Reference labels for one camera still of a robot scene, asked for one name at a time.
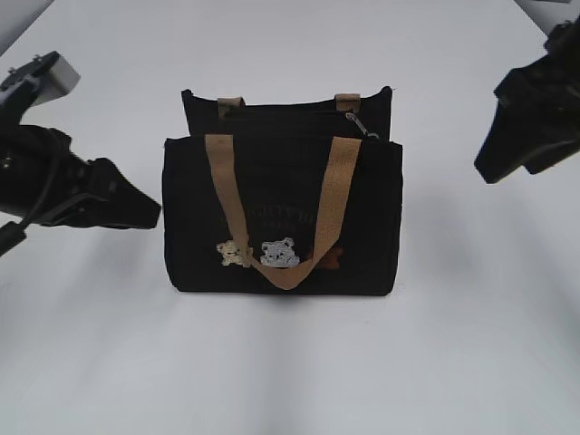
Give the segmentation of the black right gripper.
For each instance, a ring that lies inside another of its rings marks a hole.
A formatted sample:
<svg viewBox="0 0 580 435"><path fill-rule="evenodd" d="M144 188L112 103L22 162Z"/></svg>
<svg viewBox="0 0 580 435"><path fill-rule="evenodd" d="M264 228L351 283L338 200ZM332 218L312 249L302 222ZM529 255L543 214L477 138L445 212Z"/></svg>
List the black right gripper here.
<svg viewBox="0 0 580 435"><path fill-rule="evenodd" d="M557 24L546 53L510 70L474 166L496 184L520 167L536 175L579 151L579 22Z"/></svg>

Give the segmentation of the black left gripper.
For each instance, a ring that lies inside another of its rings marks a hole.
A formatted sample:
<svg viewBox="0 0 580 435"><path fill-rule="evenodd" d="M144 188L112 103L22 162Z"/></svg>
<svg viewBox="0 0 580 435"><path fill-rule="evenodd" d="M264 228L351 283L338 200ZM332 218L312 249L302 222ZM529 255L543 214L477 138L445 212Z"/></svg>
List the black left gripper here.
<svg viewBox="0 0 580 435"><path fill-rule="evenodd" d="M108 159L83 160L72 138L33 125L1 126L1 210L45 227L153 229L161 206Z"/></svg>

